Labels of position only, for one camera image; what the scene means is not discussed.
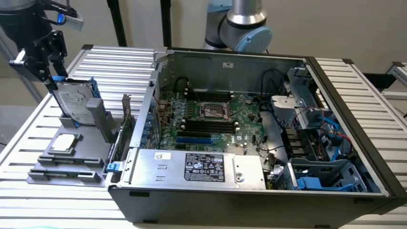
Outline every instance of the slotted metal platform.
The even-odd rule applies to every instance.
[[[407,122],[353,64],[316,59],[367,136],[407,189]]]
[[[81,51],[69,68],[74,79],[94,77],[106,109],[121,116],[121,96],[132,94],[132,113],[137,108],[153,71],[153,49],[94,46]],[[403,185],[407,184],[405,123],[399,123],[385,101],[372,92],[365,78],[341,60],[317,59],[357,121],[372,138],[383,158]],[[0,154],[0,229],[53,226],[69,229],[134,228],[104,188],[29,185],[26,172],[37,162],[60,126],[61,112],[46,95],[16,136]],[[209,228],[138,225],[138,228]],[[404,229],[407,207],[388,214],[367,215],[343,229]]]
[[[387,74],[393,75],[404,87],[407,87],[407,63],[393,62]]]

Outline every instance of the motherboard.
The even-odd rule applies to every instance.
[[[265,156],[256,96],[233,93],[174,93],[160,99],[160,149]]]

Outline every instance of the green circuit board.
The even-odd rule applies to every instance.
[[[161,94],[161,140],[160,149],[178,150],[176,146],[185,145],[184,150],[205,152],[242,153],[244,155],[265,155],[256,151],[256,141],[264,135],[262,124],[257,122],[257,103],[246,94],[236,94],[228,102],[186,101],[182,95],[172,91]],[[182,131],[181,120],[204,120],[217,122],[237,122],[240,130],[234,134],[210,133],[210,144],[177,143],[177,132]]]

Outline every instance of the blue pcie slot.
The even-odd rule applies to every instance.
[[[177,143],[193,143],[193,144],[213,144],[213,140],[210,138],[189,138],[189,137],[177,137]]]

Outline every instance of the warning label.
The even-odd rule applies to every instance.
[[[224,161],[218,154],[185,154],[186,181],[224,182]]]

